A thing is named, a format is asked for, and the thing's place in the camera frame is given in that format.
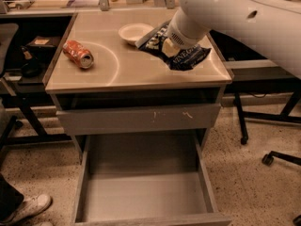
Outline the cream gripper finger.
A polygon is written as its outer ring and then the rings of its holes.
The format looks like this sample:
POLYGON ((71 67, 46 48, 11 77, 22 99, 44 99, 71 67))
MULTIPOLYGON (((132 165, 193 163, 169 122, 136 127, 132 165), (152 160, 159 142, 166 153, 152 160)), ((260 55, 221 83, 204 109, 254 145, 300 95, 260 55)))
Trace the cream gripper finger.
POLYGON ((164 40, 162 45, 162 53, 166 57, 174 57, 180 52, 180 48, 175 45, 170 38, 164 40))

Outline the white ribbed gripper body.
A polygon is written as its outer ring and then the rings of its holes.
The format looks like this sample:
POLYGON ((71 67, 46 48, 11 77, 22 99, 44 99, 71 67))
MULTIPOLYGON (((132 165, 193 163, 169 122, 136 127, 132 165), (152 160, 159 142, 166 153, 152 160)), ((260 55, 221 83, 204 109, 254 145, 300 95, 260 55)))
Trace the white ribbed gripper body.
POLYGON ((202 40, 208 32, 209 28, 197 24, 179 8, 167 27, 166 35, 179 48, 188 49, 202 40))

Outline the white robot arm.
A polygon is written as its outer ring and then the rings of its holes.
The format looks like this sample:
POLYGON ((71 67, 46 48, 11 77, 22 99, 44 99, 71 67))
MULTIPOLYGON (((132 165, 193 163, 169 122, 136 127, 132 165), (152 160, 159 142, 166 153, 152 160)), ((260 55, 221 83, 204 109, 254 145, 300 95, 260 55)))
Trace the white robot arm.
POLYGON ((182 49, 210 31, 226 34, 301 78, 301 3, 286 0, 179 0, 166 35, 182 49))

